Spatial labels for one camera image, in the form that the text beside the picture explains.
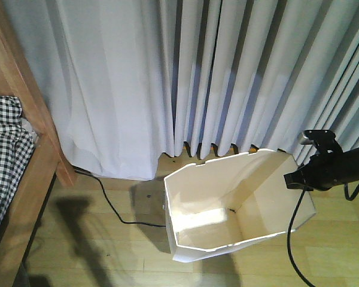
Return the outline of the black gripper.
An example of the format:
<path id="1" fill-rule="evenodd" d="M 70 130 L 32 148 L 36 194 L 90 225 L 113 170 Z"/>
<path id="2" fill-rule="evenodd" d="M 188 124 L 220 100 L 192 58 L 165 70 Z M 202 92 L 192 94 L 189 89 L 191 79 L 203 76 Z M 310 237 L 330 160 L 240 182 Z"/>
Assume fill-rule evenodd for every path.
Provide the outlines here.
<path id="1" fill-rule="evenodd" d="M 339 156 L 315 155 L 308 164 L 286 173 L 284 180 L 288 189 L 327 191 L 334 186 L 349 183 L 348 175 Z"/>

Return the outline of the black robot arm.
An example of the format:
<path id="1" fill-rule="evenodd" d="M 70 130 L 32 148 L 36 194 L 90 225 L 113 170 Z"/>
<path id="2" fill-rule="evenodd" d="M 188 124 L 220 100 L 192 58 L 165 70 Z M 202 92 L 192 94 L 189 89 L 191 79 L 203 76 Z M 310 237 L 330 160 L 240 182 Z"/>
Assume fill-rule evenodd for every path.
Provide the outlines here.
<path id="1" fill-rule="evenodd" d="M 337 185 L 359 181 L 359 148 L 342 152 L 324 148 L 296 171 L 284 175 L 286 187 L 327 191 Z"/>

